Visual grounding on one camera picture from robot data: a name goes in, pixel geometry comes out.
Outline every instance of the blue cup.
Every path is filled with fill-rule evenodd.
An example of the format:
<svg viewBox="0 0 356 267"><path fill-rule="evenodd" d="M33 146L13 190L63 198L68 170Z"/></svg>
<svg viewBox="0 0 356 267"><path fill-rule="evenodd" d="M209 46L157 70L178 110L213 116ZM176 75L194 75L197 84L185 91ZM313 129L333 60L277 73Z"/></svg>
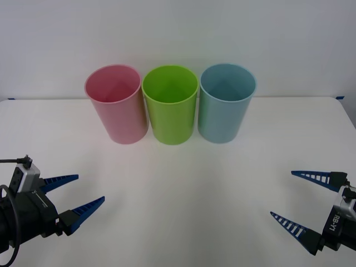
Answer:
<svg viewBox="0 0 356 267"><path fill-rule="evenodd" d="M226 143L238 134L257 82L235 64L207 68L200 77L199 133L213 143Z"/></svg>

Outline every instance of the pink cup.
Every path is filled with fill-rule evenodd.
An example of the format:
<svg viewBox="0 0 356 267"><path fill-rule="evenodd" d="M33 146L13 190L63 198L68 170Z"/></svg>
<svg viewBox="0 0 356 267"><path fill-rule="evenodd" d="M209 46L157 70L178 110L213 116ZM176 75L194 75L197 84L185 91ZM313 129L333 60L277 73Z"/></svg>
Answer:
<svg viewBox="0 0 356 267"><path fill-rule="evenodd" d="M145 136L149 122L141 77L134 68L126 65L100 68L85 82L85 93L114 142L132 144Z"/></svg>

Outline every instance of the robotic arm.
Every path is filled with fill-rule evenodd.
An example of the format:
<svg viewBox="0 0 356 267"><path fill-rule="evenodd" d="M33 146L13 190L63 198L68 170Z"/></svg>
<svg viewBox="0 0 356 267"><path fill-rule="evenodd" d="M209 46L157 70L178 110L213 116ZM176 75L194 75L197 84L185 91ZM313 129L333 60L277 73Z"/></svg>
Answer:
<svg viewBox="0 0 356 267"><path fill-rule="evenodd" d="M344 172L292 171L291 174L337 192L322 234L296 224L274 212L271 215L308 252L315 255L327 246L335 251L340 245L356 250L356 188L350 186Z"/></svg>
<svg viewBox="0 0 356 267"><path fill-rule="evenodd" d="M73 210L58 214L46 193L71 181L78 175L67 175L42 179L40 171L27 155L16 160L0 160L0 163L17 163L9 187L0 186L0 253L14 248L6 265L10 266L18 253L20 244L42 235L46 238L54 233L73 234L79 226L105 201L105 197L89 202ZM2 197L2 190L7 195Z"/></svg>

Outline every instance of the cup rim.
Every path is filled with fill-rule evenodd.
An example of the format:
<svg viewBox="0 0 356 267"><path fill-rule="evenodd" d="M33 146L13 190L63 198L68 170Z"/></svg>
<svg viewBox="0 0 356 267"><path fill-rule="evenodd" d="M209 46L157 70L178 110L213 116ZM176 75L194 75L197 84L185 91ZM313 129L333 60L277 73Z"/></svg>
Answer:
<svg viewBox="0 0 356 267"><path fill-rule="evenodd" d="M155 71L155 70L158 70L159 68L164 68L164 67L180 67L180 68L183 68L187 71L189 71L190 73L192 73L196 79L196 83L197 83L197 86L196 86L196 89L195 91L193 92L193 94L191 96L189 96L188 98L182 100L182 101L179 101L179 102L173 102L173 103L166 103L166 102L161 102L161 101L157 101L155 99L153 99L152 97L150 97L149 95L147 95L147 93L145 92L145 89L144 89L144 81L145 81L145 78L152 72L152 71ZM153 102L156 102L156 103L159 103L159 104L163 104L163 105L175 105L175 104L180 104L180 103L183 103L183 102L186 102L188 101L189 99L193 98L197 92L198 92L198 89L199 89L199 80L198 80L198 77L197 75L192 71L190 70L189 68L187 67L184 67L182 65L162 65L162 66L159 66L159 67L156 67L156 68L153 68L151 69L145 76L144 76L144 79L142 80L142 91L145 95L145 97L147 97L149 100L153 101Z"/></svg>
<svg viewBox="0 0 356 267"><path fill-rule="evenodd" d="M245 98L240 99L240 100L234 100L234 101L222 100L222 99L216 98L215 96L212 96L211 94L209 94L209 93L204 89L204 87L203 87L203 85L202 85L202 83L201 83L201 78L202 78L203 74L204 74L208 69L210 69L210 68L212 68L212 67L219 66L219 65L233 65L233 66L237 66L237 67L240 67L240 68L246 70L249 74L251 74L251 76L253 77L253 79L254 79L254 81L255 81L255 88L254 88L253 92L252 92L248 97L245 97ZM213 99L215 99L215 100L217 100L217 101L224 102L224 103L238 103L238 102L242 102L242 101L245 101L246 99L249 99L249 98L253 97L253 95L254 95L255 92L256 92L256 88L257 88L257 79L256 79L256 77L253 75L252 72L250 72L247 68L245 68L245 67L243 67L243 66L241 66L241 65L239 65L239 64L234 64L234 63L218 63L218 64L214 64L214 65L209 66L208 68L206 68L206 69L202 72L202 74L200 75L200 88L201 88L201 89L203 90L203 92L206 93L209 97L211 97L211 98L213 98Z"/></svg>
<svg viewBox="0 0 356 267"><path fill-rule="evenodd" d="M96 99L92 98L92 97L88 94L88 92L87 92L87 83L88 83L89 79L90 79L96 72L98 72L98 71L100 71L100 70L102 70L102 69L104 69L104 68L109 68L109 67L113 67L113 66L126 67L126 68L130 68L130 69L132 69L133 71L135 71L135 72L137 73L137 75L139 76L139 78L140 78L140 82L139 82L138 88L137 88L131 95L129 95L128 97L126 97L126 98L124 98L124 99L121 99L121 100L119 100L119 101L115 101L115 102L102 102L102 101L99 101L99 100L96 100ZM140 73L137 71L137 69L135 69L135 68L133 68L133 67L131 67L131 66L129 66L129 65L126 65L126 64L111 64L111 65L107 65L107 66L103 66L103 67L101 67L101 68L98 68L98 69L95 70L93 73L91 73L91 74L88 76L88 78L87 78L87 80L85 81L85 83L84 83L84 91L85 91L85 94L87 95L87 97L89 97L89 99L90 99L91 101L95 101L95 102L100 103L100 104L112 105L112 104L117 104L117 103L120 103L120 102L124 102L124 101L130 99L131 97L133 97L135 94L137 94L137 93L140 91L141 83L142 83L142 78L141 78Z"/></svg>

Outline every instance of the table surface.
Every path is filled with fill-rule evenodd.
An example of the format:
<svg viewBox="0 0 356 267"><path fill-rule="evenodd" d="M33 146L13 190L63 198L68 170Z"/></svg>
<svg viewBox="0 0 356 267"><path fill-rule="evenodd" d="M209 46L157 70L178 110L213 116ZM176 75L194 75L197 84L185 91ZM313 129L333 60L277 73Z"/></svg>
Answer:
<svg viewBox="0 0 356 267"><path fill-rule="evenodd" d="M107 136L89 100L0 103L0 159L29 154L41 177L79 174L47 196L58 212L105 195L72 235L21 245L13 266L353 266L342 246L310 255L270 215L322 232L336 193L291 170L344 171L356 130L329 97L253 98L237 138L133 145ZM0 165L8 184L14 165ZM12 250L0 257L4 264Z"/></svg>

